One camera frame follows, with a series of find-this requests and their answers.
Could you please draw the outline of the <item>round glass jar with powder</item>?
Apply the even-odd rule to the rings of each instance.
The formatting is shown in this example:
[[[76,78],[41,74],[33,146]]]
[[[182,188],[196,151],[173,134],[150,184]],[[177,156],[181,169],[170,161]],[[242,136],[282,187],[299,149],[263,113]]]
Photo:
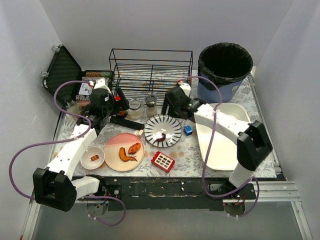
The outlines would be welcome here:
[[[128,116],[137,120],[144,115],[144,106],[139,99],[133,98],[129,101]]]

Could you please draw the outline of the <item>glass salt grinder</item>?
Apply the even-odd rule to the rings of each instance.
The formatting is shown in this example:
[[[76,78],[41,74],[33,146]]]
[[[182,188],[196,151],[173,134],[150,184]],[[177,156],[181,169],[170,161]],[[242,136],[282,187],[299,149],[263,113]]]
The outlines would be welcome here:
[[[147,95],[145,97],[146,115],[152,117],[158,114],[157,98],[154,95]]]

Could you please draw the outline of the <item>dark sauce glass bottle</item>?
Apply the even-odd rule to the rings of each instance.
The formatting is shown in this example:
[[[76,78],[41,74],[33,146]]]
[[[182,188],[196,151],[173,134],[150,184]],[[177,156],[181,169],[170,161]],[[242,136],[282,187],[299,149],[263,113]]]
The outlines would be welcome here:
[[[64,100],[67,103],[68,112],[73,113],[73,114],[77,114],[77,115],[81,114],[82,106],[78,102],[74,101],[71,96],[67,95],[64,98]]]

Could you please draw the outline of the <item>red lid chili sauce jar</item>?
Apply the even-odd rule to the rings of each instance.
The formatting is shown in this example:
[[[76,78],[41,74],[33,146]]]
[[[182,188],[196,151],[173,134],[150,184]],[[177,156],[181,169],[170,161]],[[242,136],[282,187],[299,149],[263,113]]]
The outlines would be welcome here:
[[[117,118],[126,118],[128,115],[128,112],[126,110],[120,111],[119,113],[117,113],[115,116]]]

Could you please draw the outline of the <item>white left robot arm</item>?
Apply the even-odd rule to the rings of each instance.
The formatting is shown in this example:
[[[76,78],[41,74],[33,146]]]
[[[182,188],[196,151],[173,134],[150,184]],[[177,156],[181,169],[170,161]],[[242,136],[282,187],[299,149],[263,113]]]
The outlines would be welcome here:
[[[90,104],[81,114],[83,118],[75,125],[68,143],[45,168],[37,168],[33,173],[34,197],[38,204],[67,212],[77,199],[100,190],[97,177],[72,178],[89,145],[105,127],[107,119],[115,113],[115,102],[107,86],[92,90]]]

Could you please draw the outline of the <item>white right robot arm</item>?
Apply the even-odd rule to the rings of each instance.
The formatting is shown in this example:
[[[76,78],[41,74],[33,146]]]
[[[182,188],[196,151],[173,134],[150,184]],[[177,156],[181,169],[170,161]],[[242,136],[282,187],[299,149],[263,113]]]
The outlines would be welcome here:
[[[209,145],[216,133],[227,137],[237,147],[237,165],[229,179],[218,190],[217,195],[203,188],[211,198],[224,198],[241,191],[252,179],[253,172],[272,152],[273,146],[265,125],[256,120],[253,123],[234,119],[218,110],[219,105],[211,106],[199,98],[190,98],[189,84],[179,82],[164,97],[163,107],[170,106],[182,119],[194,120],[199,125],[211,128]]]

